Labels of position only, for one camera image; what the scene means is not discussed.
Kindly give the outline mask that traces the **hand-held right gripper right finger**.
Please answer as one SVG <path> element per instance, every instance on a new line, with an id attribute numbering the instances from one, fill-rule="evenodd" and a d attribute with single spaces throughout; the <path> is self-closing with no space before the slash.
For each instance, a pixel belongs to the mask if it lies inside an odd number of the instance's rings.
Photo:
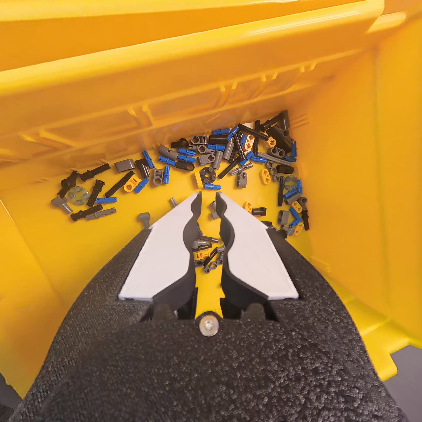
<path id="1" fill-rule="evenodd" d="M 216 193 L 215 202 L 228 281 L 264 300 L 298 299 L 267 226 L 222 192 Z"/>

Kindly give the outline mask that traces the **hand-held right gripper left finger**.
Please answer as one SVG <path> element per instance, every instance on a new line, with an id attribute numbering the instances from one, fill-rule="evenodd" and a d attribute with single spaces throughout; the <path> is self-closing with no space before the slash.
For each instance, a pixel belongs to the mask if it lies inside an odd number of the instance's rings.
<path id="1" fill-rule="evenodd" d="M 192 246 L 201 208 L 202 194 L 195 192 L 150 227 L 120 300 L 191 300 L 196 285 Z"/>

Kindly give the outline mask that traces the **heap of small lego connectors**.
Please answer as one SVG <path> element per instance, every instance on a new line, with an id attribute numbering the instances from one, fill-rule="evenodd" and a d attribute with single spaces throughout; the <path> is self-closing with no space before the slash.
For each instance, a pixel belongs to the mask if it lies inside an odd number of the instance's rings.
<path id="1" fill-rule="evenodd" d="M 115 162 L 116 171 L 125 172 L 125 176 L 103 198 L 98 198 L 105 185 L 102 180 L 95 180 L 91 193 L 76 186 L 76 182 L 78 178 L 86 182 L 111 169 L 108 163 L 83 173 L 72 171 L 61 181 L 61 188 L 51 205 L 72 215 L 75 221 L 98 219 L 116 213 L 115 208 L 102 210 L 102 204 L 117 202 L 113 195 L 121 188 L 125 192 L 140 193 L 150 180 L 155 186 L 169 184 L 171 167 L 192 172 L 195 164 L 203 166 L 194 173 L 198 188 L 219 190 L 216 179 L 228 174 L 237 177 L 237 188 L 247 187 L 247 170 L 254 162 L 263 163 L 266 167 L 260 171 L 262 182 L 278 183 L 277 204 L 289 206 L 289 210 L 281 210 L 278 214 L 279 232 L 284 237 L 297 236 L 303 230 L 308 231 L 310 226 L 302 181 L 290 176 L 294 172 L 292 163 L 297 161 L 297 143 L 289 134 L 290 127 L 288 111 L 284 110 L 262 124 L 256 121 L 254 127 L 238 124 L 232 129 L 213 130 L 208 137 L 193 136 L 190 142 L 181 138 L 171 142 L 171 148 L 160 145 L 158 161 L 165 164 L 164 168 L 157 168 L 148 151 L 143 150 L 142 158 L 138 160 Z"/>

